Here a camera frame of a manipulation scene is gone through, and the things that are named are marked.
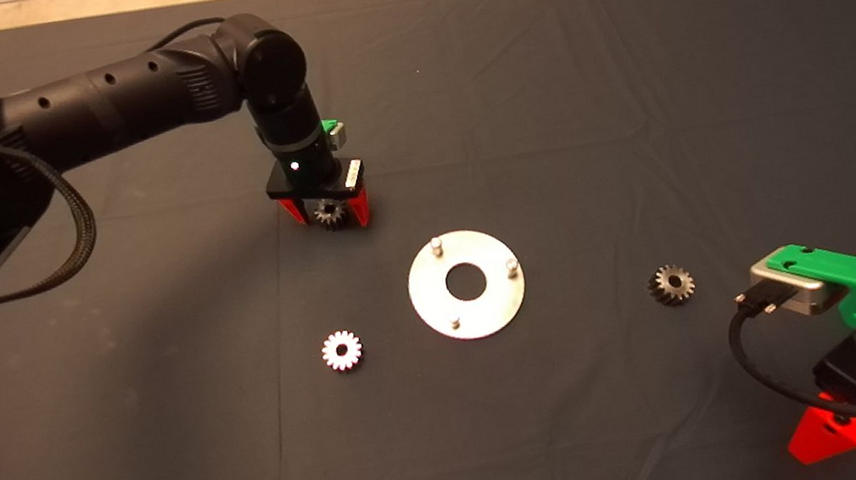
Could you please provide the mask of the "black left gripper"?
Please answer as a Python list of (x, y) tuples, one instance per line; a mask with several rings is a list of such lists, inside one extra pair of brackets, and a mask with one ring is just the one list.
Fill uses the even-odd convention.
[(341, 199), (356, 226), (370, 226), (372, 212), (366, 187), (366, 169), (360, 158), (337, 157), (329, 133), (313, 142), (271, 146), (275, 164), (266, 180), (266, 194), (303, 226), (309, 226), (305, 201)]

